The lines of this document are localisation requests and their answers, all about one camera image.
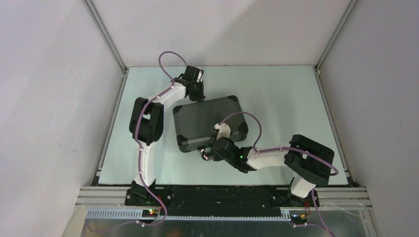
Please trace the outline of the black poker case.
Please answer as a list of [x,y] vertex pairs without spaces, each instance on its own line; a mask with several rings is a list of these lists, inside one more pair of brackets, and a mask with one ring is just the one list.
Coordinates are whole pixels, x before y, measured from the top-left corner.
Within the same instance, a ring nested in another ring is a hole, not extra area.
[[223,122],[230,126],[229,139],[234,144],[245,140],[249,128],[241,111],[235,95],[174,107],[172,112],[179,150],[183,153],[211,150],[217,137],[214,126]]

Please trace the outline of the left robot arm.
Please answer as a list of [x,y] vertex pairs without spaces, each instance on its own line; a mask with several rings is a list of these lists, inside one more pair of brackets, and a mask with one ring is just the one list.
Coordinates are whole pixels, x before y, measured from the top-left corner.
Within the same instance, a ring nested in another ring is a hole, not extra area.
[[187,65],[184,73],[172,78],[162,92],[150,98],[138,97],[134,102],[129,131],[136,143],[137,165],[131,190],[143,205],[152,205],[156,199],[150,187],[156,180],[155,146],[164,131],[165,109],[186,97],[193,102],[204,101],[203,75],[203,69]]

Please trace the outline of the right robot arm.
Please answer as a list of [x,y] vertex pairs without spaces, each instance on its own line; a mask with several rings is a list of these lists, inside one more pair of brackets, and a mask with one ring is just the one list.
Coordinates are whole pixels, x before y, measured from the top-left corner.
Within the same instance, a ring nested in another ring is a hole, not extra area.
[[305,136],[296,134],[285,146],[268,149],[239,148],[225,137],[215,140],[211,147],[214,161],[225,161],[242,173],[267,167],[286,166],[295,176],[287,193],[288,202],[301,206],[316,186],[325,186],[339,171],[333,166],[335,153]]

